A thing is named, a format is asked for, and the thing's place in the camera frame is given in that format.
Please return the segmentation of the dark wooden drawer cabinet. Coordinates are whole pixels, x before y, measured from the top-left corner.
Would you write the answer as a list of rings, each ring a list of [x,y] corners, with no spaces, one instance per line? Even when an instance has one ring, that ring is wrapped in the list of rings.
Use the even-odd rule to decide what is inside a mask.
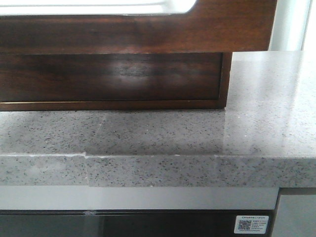
[[[222,109],[231,63],[231,53],[3,55],[0,109]]]

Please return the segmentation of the white QR code sticker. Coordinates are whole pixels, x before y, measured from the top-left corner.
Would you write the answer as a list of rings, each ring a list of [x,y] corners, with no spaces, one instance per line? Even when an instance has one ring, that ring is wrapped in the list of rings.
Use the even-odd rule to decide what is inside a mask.
[[[265,234],[269,216],[238,215],[235,221],[235,234]]]

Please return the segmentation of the white pleated curtain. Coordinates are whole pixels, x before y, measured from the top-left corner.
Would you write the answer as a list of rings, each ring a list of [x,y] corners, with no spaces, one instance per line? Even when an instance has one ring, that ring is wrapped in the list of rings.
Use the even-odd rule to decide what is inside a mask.
[[[316,2],[278,0],[270,51],[316,51]]]

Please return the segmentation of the grey cabinet panel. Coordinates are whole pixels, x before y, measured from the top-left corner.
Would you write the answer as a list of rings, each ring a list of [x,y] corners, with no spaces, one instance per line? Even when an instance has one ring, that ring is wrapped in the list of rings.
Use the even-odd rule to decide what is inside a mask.
[[[272,236],[314,237],[315,235],[316,189],[280,189]]]

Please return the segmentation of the black glass appliance door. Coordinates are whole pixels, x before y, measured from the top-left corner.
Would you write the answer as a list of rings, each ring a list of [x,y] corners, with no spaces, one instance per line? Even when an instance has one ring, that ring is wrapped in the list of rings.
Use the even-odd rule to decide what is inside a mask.
[[[235,234],[238,215],[269,216],[265,234]],[[3,210],[2,237],[269,237],[272,210]]]

